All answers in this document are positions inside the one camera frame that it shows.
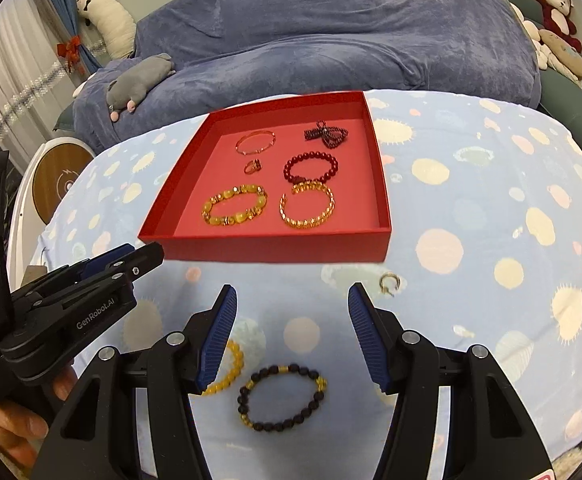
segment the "red plush toy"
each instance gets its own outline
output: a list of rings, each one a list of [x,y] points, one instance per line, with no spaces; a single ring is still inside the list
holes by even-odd
[[[557,34],[578,52],[582,52],[582,43],[572,37],[578,30],[568,18],[573,9],[573,0],[537,0],[542,5],[544,27]]]

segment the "round wooden panel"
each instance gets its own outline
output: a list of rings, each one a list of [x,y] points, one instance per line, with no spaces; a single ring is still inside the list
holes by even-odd
[[[93,156],[77,144],[60,144],[42,156],[33,177],[33,203],[37,213],[48,224],[60,201],[93,160]]]

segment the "black beaded bracelet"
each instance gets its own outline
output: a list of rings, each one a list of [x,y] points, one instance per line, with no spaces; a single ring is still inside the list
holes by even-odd
[[[310,380],[315,381],[317,384],[317,391],[313,394],[313,400],[308,403],[306,408],[303,408],[300,413],[287,418],[282,422],[252,422],[248,418],[248,396],[251,391],[262,379],[277,374],[299,374],[308,377]],[[327,380],[322,377],[317,370],[309,370],[305,366],[300,366],[296,363],[292,363],[288,366],[278,366],[272,365],[268,368],[262,368],[259,372],[255,372],[251,375],[250,381],[246,385],[240,388],[240,396],[238,397],[238,413],[242,422],[249,428],[253,428],[255,431],[284,431],[292,428],[296,424],[302,424],[304,420],[311,416],[315,410],[320,406],[320,402],[324,400],[324,391],[327,387]]]

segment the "red bow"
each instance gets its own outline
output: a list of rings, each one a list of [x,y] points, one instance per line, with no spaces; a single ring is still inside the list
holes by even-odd
[[[57,45],[57,55],[66,59],[66,65],[69,72],[72,71],[73,65],[80,62],[79,46],[79,36],[73,36],[67,43],[59,43]]]

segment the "human hand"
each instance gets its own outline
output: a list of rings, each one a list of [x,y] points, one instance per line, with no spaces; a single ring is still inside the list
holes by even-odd
[[[66,400],[77,381],[73,368],[66,367],[53,381],[55,395]],[[20,466],[33,467],[37,451],[29,440],[44,438],[48,430],[41,416],[10,400],[0,402],[0,450]]]

